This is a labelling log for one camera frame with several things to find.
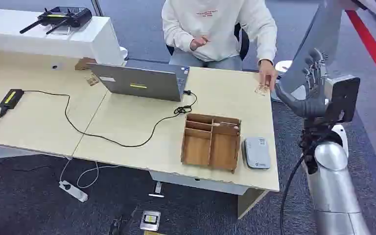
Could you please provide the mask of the person's right hand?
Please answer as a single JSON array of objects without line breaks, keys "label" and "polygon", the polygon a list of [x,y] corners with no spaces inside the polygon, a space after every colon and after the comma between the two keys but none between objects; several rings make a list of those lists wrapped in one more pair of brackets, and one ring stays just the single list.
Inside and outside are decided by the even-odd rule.
[{"label": "person's right hand", "polygon": [[195,51],[199,47],[202,47],[206,45],[209,42],[209,39],[205,35],[201,35],[199,37],[195,37],[191,42],[190,42],[190,50]]}]

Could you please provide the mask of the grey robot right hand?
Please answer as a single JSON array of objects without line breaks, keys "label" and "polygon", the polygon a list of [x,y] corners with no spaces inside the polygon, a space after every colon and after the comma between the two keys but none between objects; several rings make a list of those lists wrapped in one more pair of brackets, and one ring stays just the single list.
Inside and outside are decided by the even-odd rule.
[{"label": "grey robot right hand", "polygon": [[311,59],[306,58],[309,68],[306,71],[306,98],[299,100],[283,89],[281,81],[275,83],[274,89],[278,98],[292,112],[302,118],[319,118],[326,113],[328,102],[324,92],[325,81],[329,78],[324,54],[314,48],[309,52]]}]

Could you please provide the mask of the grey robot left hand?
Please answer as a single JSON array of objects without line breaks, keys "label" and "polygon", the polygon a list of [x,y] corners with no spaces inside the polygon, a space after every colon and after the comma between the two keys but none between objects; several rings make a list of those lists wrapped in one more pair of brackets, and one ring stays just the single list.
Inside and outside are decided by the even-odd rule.
[{"label": "grey robot left hand", "polygon": [[138,209],[138,205],[135,207],[124,207],[119,211],[119,214],[113,219],[110,228],[109,235],[127,235],[132,223],[134,222],[135,212]]}]

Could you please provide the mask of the person's left hand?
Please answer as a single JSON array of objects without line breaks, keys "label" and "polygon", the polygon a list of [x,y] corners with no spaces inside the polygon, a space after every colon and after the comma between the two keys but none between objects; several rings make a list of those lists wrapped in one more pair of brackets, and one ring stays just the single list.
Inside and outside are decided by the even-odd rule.
[{"label": "person's left hand", "polygon": [[273,91],[278,74],[272,62],[266,59],[260,60],[258,63],[258,68],[260,77],[259,83],[262,86],[269,87],[270,91]]}]

